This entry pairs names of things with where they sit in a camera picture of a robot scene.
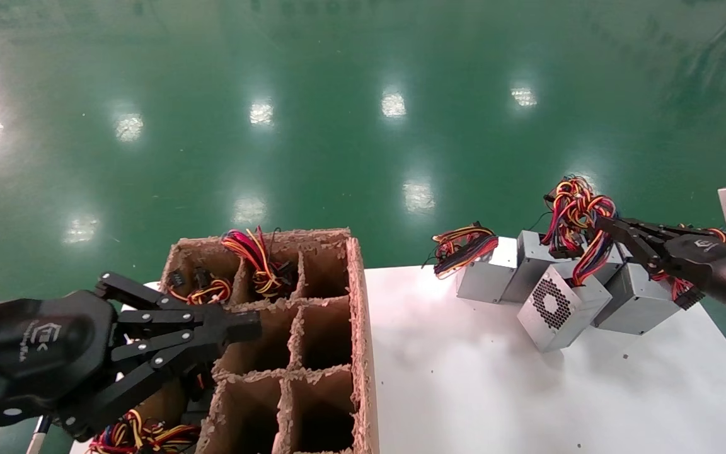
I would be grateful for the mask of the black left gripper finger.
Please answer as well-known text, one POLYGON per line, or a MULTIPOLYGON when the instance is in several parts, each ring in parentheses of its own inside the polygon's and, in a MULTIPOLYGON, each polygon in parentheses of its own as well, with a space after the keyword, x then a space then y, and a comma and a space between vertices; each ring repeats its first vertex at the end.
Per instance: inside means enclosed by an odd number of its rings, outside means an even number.
POLYGON ((170 334, 174 344, 150 350, 144 361, 102 390, 77 392, 54 422, 77 441, 86 441, 198 364, 214 362, 231 343, 262 336, 260 327, 195 327, 170 334))
POLYGON ((113 272, 101 275, 95 295, 129 307, 118 314, 116 332, 130 339, 149 339, 162 334, 200 329, 216 337, 216 343, 254 341, 262 336, 262 319, 256 311, 230 313, 220 305, 188 305, 170 294, 147 287, 113 272))

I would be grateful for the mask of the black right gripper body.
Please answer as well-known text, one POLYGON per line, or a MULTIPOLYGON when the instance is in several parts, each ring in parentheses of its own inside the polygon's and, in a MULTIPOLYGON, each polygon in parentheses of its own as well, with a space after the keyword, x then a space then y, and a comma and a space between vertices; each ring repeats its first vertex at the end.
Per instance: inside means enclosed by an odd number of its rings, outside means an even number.
POLYGON ((667 240, 662 270, 693 284, 726 284, 726 242, 713 235, 682 235, 667 240))

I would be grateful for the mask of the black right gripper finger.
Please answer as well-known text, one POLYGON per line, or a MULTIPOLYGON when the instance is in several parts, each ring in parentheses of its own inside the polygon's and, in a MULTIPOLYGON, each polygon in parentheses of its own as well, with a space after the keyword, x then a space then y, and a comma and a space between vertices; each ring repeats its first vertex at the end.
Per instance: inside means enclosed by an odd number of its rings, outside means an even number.
POLYGON ((666 241, 654 238, 648 240, 633 238, 625 242, 616 243, 622 245, 623 250, 628 253, 631 260, 637 264, 643 265, 648 273, 657 273, 662 270, 662 261, 665 251, 664 245, 666 241))
POLYGON ((625 242, 633 238, 666 241, 680 236, 679 229, 634 218, 599 218, 596 221, 596 229, 607 233, 615 242, 625 242))

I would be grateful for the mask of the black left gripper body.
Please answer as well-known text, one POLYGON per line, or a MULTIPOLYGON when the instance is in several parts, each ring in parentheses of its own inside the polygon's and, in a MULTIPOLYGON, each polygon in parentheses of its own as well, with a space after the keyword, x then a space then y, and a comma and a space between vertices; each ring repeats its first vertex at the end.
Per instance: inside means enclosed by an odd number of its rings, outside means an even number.
POLYGON ((50 414, 103 367, 117 313, 91 291, 0 302, 0 426, 50 414))

